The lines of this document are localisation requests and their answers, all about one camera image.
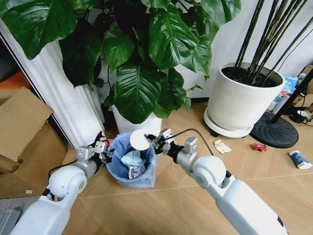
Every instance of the black round base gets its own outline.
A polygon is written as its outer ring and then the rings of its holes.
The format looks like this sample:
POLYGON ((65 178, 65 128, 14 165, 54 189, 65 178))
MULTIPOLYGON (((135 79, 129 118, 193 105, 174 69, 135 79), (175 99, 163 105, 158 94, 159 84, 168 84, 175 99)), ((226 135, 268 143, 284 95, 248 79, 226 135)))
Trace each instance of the black round base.
POLYGON ((271 147, 290 148, 294 146, 299 140, 297 130, 283 118, 279 118, 275 124, 271 124, 269 121, 273 117, 274 114, 265 112, 254 124, 250 135, 271 147))

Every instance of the black pole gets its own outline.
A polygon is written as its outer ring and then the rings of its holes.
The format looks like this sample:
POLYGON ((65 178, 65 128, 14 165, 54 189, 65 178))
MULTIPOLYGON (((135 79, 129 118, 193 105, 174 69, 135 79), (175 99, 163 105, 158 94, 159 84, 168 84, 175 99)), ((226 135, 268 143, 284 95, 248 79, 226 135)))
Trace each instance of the black pole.
POLYGON ((284 113, 284 111, 291 105, 291 103, 298 97, 298 95, 304 91, 305 87, 309 84, 309 82, 313 78, 313 69, 308 73, 308 75, 303 79, 297 89, 292 93, 289 99, 285 102, 285 104, 280 108, 277 114, 269 121, 271 124, 275 124, 280 116, 284 113))

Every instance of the power cord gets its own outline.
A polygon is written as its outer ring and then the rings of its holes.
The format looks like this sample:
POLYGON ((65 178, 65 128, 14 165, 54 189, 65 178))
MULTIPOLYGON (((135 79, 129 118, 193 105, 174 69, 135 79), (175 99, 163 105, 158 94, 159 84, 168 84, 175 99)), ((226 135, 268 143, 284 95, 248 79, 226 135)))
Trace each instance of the power cord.
POLYGON ((194 128, 189 128, 189 129, 186 129, 186 130, 184 130, 184 131, 181 131, 181 132, 179 132, 179 133, 177 133, 177 134, 175 134, 175 135, 173 135, 173 136, 171 136, 171 137, 169 137, 169 138, 166 138, 165 140, 169 140, 169 139, 171 139, 171 138, 174 138, 174 137, 176 137, 176 136, 179 136, 179 135, 181 135, 181 134, 183 134, 183 133, 185 133, 185 132, 187 132, 187 131, 195 131, 195 132, 197 132, 197 133, 199 134, 199 136, 201 136, 203 142, 205 143, 205 145, 206 145, 206 147, 208 148, 208 150, 210 151, 210 153, 211 153, 212 155, 214 155, 213 152, 212 152, 212 150, 210 149, 209 145, 208 145, 207 142, 205 141, 204 137, 201 135, 201 133, 200 133, 199 131, 197 131, 197 130, 194 129, 194 128))
POLYGON ((48 172, 48 181, 49 181, 49 179, 50 179, 50 176, 51 176, 52 171, 54 171, 54 170, 56 170, 56 169, 59 169, 59 168, 61 168, 61 167, 64 167, 64 166, 66 166, 66 165, 71 165, 71 164, 75 163, 76 161, 77 161, 77 159, 74 160, 74 161, 72 161, 72 162, 70 162, 70 163, 66 163, 66 164, 64 164, 64 165, 59 165, 59 166, 56 166, 56 167, 50 169, 49 172, 48 172))
MULTIPOLYGON (((307 92, 308 92, 308 86, 306 86, 306 88, 305 88, 305 93, 304 93, 304 97, 303 97, 303 102, 302 102, 301 108, 303 108, 303 106, 304 106, 305 97, 307 96, 307 92)), ((306 126, 311 126, 311 127, 313 127, 313 125, 309 125, 309 124, 304 123, 304 122, 302 122, 302 124, 304 124, 304 125, 306 125, 306 126)))

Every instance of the wall baseboard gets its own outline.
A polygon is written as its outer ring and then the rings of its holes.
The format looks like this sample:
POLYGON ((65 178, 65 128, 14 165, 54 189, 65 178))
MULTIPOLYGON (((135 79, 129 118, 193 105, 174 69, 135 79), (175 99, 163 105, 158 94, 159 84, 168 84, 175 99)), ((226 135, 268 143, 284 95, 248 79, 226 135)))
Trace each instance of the wall baseboard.
POLYGON ((202 102, 208 102, 209 97, 201 97, 201 98, 191 98, 191 103, 202 103, 202 102))

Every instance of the white ball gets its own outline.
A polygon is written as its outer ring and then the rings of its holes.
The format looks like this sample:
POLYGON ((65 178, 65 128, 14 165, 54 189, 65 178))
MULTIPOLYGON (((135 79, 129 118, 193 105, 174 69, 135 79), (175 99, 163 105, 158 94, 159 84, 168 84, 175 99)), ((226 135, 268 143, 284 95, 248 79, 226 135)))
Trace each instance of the white ball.
POLYGON ((145 134, 147 134, 147 132, 141 129, 132 132, 130 137, 130 143, 134 149, 143 151, 150 147, 150 143, 146 139, 145 134))

